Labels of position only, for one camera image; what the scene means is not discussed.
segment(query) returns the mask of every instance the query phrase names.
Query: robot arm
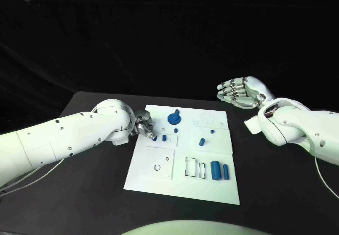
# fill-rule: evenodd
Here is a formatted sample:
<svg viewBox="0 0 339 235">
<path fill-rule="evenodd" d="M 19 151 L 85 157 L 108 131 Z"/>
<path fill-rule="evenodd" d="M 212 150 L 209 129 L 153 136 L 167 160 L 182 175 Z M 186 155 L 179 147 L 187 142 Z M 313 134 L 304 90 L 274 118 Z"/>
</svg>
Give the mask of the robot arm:
<svg viewBox="0 0 339 235">
<path fill-rule="evenodd" d="M 262 131 L 272 144 L 298 144 L 317 158 L 339 165 L 339 114 L 310 111 L 297 101 L 274 98 L 262 82 L 252 76 L 232 79 L 216 87 L 216 97 L 244 109 L 259 108 L 245 121 L 252 134 Z"/>
<path fill-rule="evenodd" d="M 83 152 L 104 140 L 128 143 L 128 135 L 154 138 L 147 111 L 132 112 L 118 100 L 105 100 L 91 112 L 47 121 L 0 135 L 0 186 L 43 165 Z"/>
</svg>

